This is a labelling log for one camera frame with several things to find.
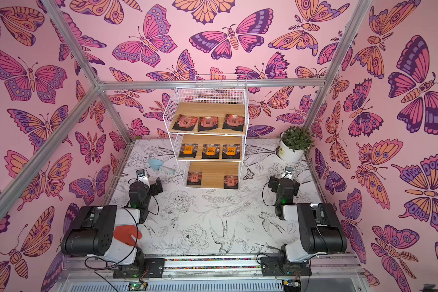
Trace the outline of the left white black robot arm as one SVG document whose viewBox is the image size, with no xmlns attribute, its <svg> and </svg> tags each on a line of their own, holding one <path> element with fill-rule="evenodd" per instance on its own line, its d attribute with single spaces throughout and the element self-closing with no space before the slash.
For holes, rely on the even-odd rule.
<svg viewBox="0 0 438 292">
<path fill-rule="evenodd" d="M 153 269 L 145 260 L 139 225 L 150 213 L 150 200 L 163 192 L 160 178 L 149 185 L 147 178 L 136 178 L 129 185 L 128 205 L 82 207 L 61 242 L 61 251 L 72 257 L 98 258 L 113 269 L 115 279 L 144 277 Z"/>
</svg>

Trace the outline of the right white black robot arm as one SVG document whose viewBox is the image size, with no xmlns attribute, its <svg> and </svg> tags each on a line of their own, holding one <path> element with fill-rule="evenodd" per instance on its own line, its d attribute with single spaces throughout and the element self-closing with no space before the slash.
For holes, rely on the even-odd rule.
<svg viewBox="0 0 438 292">
<path fill-rule="evenodd" d="M 264 276 L 311 276 L 312 258 L 347 251 L 347 240 L 331 204 L 292 203 L 300 184 L 286 175 L 271 176 L 268 184 L 276 194 L 276 215 L 297 224 L 299 239 L 282 245 L 276 257 L 260 258 Z"/>
</svg>

